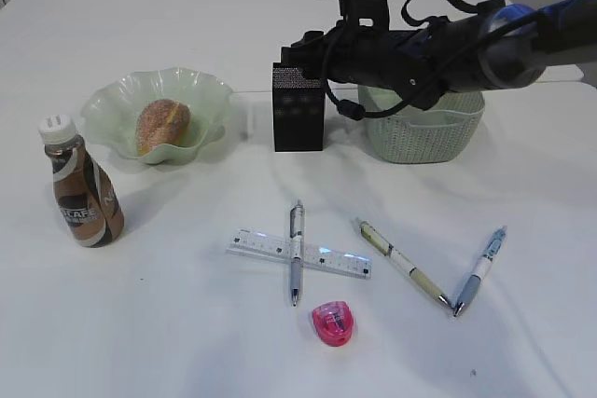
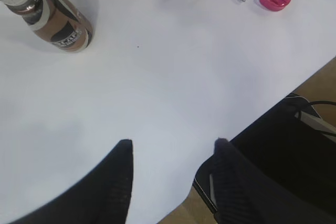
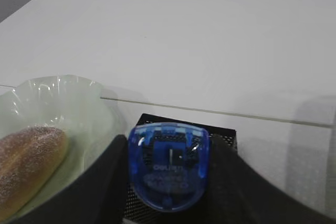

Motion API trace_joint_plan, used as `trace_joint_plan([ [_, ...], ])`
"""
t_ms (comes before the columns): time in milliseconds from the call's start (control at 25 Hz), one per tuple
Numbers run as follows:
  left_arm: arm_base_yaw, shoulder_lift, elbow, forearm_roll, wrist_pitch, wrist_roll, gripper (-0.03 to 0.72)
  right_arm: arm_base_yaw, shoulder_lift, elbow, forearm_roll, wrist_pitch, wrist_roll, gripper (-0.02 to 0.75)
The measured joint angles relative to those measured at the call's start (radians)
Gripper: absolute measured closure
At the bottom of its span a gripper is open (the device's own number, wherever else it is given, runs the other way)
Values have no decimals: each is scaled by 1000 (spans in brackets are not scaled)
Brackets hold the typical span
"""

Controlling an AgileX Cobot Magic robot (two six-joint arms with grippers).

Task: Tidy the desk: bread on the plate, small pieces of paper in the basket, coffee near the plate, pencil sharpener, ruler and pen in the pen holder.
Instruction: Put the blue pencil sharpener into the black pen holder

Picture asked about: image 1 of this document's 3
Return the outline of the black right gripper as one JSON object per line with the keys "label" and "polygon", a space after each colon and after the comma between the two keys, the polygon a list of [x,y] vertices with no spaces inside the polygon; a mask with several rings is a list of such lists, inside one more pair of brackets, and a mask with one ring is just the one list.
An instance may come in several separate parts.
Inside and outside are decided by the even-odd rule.
{"label": "black right gripper", "polygon": [[389,89],[405,98],[436,71],[440,46],[437,27],[381,31],[338,21],[326,33],[309,31],[283,47],[280,62],[300,68],[309,79]]}

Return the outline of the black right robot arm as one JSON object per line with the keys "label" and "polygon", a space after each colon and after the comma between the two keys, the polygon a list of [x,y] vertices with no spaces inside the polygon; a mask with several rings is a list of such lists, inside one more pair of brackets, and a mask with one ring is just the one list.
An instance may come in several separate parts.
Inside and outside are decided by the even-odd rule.
{"label": "black right robot arm", "polygon": [[539,9],[490,0],[475,9],[458,21],[429,16],[403,31],[339,21],[283,48],[281,63],[306,78],[391,90],[429,109],[448,92],[523,88],[550,66],[596,59],[596,0]]}

